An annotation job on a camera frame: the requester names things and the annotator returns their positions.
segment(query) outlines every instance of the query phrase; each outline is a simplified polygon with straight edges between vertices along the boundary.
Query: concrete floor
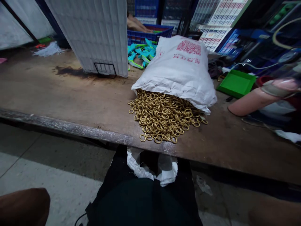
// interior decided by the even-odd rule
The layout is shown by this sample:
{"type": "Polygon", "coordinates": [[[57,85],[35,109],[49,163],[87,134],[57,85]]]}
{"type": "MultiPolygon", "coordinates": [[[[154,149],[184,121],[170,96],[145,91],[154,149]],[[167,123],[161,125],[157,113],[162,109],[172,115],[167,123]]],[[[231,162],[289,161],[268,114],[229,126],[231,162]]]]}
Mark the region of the concrete floor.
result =
{"type": "MultiPolygon", "coordinates": [[[[114,151],[0,124],[0,196],[45,187],[51,197],[46,225],[74,225],[94,200],[114,151]]],[[[248,225],[248,210],[264,194],[201,176],[213,196],[195,184],[199,215],[206,225],[248,225]]]]}

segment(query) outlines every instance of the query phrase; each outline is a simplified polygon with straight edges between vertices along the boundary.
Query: worn wooden tabletop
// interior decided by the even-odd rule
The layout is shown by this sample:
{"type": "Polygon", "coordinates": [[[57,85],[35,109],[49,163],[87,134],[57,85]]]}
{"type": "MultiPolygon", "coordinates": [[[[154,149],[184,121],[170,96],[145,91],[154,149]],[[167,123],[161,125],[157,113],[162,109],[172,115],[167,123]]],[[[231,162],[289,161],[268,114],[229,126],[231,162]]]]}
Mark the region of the worn wooden tabletop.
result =
{"type": "Polygon", "coordinates": [[[177,144],[141,142],[127,105],[141,74],[98,78],[82,71],[72,51],[46,58],[20,51],[0,65],[0,117],[301,185],[301,150],[229,113],[220,92],[208,125],[191,126],[177,144]]]}

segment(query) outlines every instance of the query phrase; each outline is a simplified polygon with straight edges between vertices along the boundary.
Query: white plastic crate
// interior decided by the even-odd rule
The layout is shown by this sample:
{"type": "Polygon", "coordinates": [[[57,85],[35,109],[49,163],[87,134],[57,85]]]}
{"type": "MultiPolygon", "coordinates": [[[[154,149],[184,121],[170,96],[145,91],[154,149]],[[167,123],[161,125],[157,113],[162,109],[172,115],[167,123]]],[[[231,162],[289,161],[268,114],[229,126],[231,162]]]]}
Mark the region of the white plastic crate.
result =
{"type": "Polygon", "coordinates": [[[161,25],[163,25],[163,26],[173,26],[174,27],[173,31],[172,31],[172,36],[175,36],[177,34],[177,29],[178,29],[179,23],[180,23],[179,20],[165,20],[165,19],[163,19],[161,21],[161,25]]]}
{"type": "Polygon", "coordinates": [[[199,0],[192,21],[214,26],[231,26],[248,0],[199,0]]]}
{"type": "Polygon", "coordinates": [[[198,24],[193,26],[192,30],[203,32],[200,41],[204,43],[209,51],[213,52],[220,45],[231,28],[198,24]]]}
{"type": "Polygon", "coordinates": [[[136,17],[143,24],[157,24],[157,18],[136,17]]]}
{"type": "Polygon", "coordinates": [[[222,0],[208,25],[231,26],[246,3],[247,0],[222,0]]]}

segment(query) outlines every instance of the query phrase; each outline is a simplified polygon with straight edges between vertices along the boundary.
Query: qr code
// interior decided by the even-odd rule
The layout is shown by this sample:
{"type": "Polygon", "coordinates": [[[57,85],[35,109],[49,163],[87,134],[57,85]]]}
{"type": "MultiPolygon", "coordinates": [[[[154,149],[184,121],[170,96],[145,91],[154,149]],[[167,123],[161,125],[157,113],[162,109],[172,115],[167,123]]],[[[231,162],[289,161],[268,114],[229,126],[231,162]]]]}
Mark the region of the qr code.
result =
{"type": "Polygon", "coordinates": [[[177,50],[184,51],[184,52],[187,52],[189,54],[197,54],[199,56],[201,55],[201,46],[197,45],[197,44],[194,44],[194,43],[191,43],[187,40],[182,41],[178,45],[177,50]]]}

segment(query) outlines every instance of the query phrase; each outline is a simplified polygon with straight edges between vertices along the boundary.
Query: pink thermos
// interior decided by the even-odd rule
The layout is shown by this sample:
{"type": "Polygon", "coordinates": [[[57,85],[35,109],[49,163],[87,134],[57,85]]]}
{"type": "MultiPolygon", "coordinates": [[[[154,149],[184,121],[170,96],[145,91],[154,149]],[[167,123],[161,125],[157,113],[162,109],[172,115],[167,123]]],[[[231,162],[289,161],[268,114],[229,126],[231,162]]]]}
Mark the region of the pink thermos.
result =
{"type": "Polygon", "coordinates": [[[280,78],[268,81],[228,106],[228,110],[237,116],[248,115],[260,108],[300,91],[294,78],[280,78]]]}

